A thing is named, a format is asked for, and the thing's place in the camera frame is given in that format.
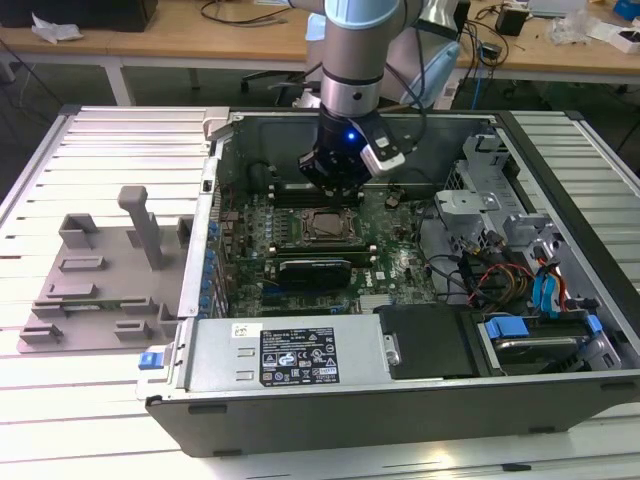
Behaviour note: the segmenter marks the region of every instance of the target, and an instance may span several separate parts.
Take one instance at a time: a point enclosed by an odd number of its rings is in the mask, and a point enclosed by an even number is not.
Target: white sticker
[[[234,323],[231,325],[231,338],[259,337],[261,323]]]

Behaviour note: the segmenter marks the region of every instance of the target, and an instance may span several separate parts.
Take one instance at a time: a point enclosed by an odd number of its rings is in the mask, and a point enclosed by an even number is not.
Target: black device on desk
[[[51,23],[80,28],[143,32],[158,0],[0,0],[3,27],[30,27],[31,13]]]

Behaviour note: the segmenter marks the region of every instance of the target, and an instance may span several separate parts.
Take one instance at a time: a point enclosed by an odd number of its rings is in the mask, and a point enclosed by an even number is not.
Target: white paper
[[[84,37],[77,25],[56,25],[55,23],[45,22],[33,13],[31,13],[31,16],[33,17],[31,31],[40,38],[44,38],[47,42],[56,44],[58,41],[77,40]]]
[[[261,331],[261,323],[234,323],[231,325],[231,338],[259,337]]]
[[[619,27],[617,25],[612,25],[611,23],[605,23],[600,20],[593,23],[593,27],[591,30],[587,32],[591,38],[595,38],[596,40],[602,40],[603,42],[609,42],[609,39],[612,35],[615,35],[623,27]]]

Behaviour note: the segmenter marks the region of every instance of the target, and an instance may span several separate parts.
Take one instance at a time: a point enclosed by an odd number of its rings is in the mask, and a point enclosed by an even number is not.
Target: blue latch
[[[591,333],[593,333],[594,335],[602,331],[602,324],[600,323],[600,320],[598,319],[598,317],[596,317],[595,315],[588,315],[587,323],[589,324]]]
[[[529,329],[522,317],[493,317],[484,325],[491,339],[529,336]]]
[[[164,368],[164,353],[144,352],[140,354],[139,370],[158,370]]]

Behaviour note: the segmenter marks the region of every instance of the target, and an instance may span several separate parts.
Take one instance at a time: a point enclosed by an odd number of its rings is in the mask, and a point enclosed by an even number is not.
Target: black connector
[[[497,61],[502,53],[502,47],[494,43],[482,42],[478,47],[478,54],[484,60]]]

